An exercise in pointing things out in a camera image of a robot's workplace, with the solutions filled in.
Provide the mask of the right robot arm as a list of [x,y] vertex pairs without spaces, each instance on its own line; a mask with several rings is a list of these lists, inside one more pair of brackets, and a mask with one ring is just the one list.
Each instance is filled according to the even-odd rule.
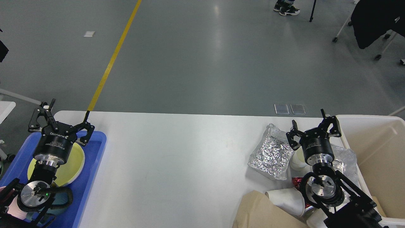
[[321,123],[312,129],[300,131],[295,120],[286,133],[293,150],[302,148],[305,163],[312,171],[302,177],[299,184],[304,200],[320,209],[328,228],[380,228],[382,217],[377,204],[342,172],[333,168],[335,155],[331,137],[341,137],[336,116],[327,115],[323,109]]

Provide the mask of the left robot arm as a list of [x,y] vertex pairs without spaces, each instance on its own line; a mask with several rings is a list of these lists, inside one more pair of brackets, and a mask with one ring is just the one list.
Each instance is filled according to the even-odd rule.
[[[19,178],[15,178],[1,191],[2,228],[38,228],[41,221],[45,221],[43,227],[46,228],[56,218],[49,210],[65,209],[73,203],[72,190],[54,183],[56,173],[67,163],[75,143],[87,145],[95,127],[88,121],[89,110],[77,125],[56,121],[52,114],[55,101],[41,102],[33,111],[28,131],[41,133],[32,156],[36,163],[27,183],[20,183]],[[14,200],[21,211],[37,212],[38,216],[26,222],[9,214],[9,206]]]

